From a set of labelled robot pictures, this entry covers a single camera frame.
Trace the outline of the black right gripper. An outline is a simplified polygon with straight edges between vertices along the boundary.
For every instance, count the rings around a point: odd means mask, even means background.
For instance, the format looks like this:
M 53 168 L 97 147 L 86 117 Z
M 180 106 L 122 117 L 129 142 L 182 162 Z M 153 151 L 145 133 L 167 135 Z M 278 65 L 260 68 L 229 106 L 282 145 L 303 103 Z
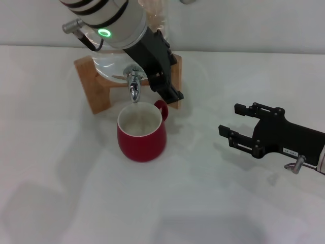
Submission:
M 269 153 L 280 153 L 296 159 L 294 154 L 284 152 L 284 149 L 288 149 L 305 156 L 307 164 L 318 165 L 324 147 L 323 132 L 280 118 L 285 114 L 285 110 L 280 107 L 272 108 L 257 102 L 246 107 L 237 103 L 234 105 L 234 111 L 235 114 L 260 120 L 254 128 L 252 138 L 219 125 L 219 134 L 228 139 L 229 147 L 251 154 L 257 159 Z

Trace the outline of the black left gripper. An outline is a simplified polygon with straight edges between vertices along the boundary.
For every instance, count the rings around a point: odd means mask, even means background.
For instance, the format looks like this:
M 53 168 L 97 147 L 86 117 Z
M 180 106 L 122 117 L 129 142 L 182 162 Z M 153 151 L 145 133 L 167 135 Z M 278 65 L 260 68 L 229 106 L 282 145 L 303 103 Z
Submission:
M 183 93 L 172 85 L 171 72 L 168 73 L 168 60 L 172 66 L 177 59 L 159 29 L 153 32 L 146 28 L 141 39 L 123 51 L 146 72 L 151 90 L 157 92 L 167 104 L 184 99 Z

